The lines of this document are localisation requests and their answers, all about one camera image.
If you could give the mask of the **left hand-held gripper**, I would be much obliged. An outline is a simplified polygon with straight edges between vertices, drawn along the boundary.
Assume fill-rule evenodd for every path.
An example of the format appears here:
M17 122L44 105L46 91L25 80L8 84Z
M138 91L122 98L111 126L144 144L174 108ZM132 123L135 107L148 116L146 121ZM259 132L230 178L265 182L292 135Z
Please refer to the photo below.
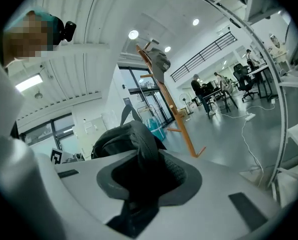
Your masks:
M51 151L51 162L54 165L61 164L63 160L63 151L59 149L52 148Z

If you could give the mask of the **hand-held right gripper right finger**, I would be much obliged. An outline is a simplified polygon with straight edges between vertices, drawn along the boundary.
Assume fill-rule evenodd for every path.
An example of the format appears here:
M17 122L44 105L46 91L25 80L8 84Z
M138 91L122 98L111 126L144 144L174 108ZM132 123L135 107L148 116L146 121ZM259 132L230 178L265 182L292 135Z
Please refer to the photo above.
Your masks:
M194 167L202 176L197 194L184 205L161 207L139 234L139 240L235 240L249 233L246 222L230 200L243 193L270 220L281 208L265 191L233 169L203 158L168 151Z

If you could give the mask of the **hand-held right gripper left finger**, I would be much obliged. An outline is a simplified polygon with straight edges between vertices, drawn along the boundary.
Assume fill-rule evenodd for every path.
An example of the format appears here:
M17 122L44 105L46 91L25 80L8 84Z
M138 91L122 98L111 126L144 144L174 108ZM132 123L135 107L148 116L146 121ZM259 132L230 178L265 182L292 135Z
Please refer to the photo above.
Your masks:
M108 197L97 183L98 172L129 155L127 151L104 158L54 165L40 155L40 175L59 221L48 229L49 240L126 240L106 224L118 216L123 201Z

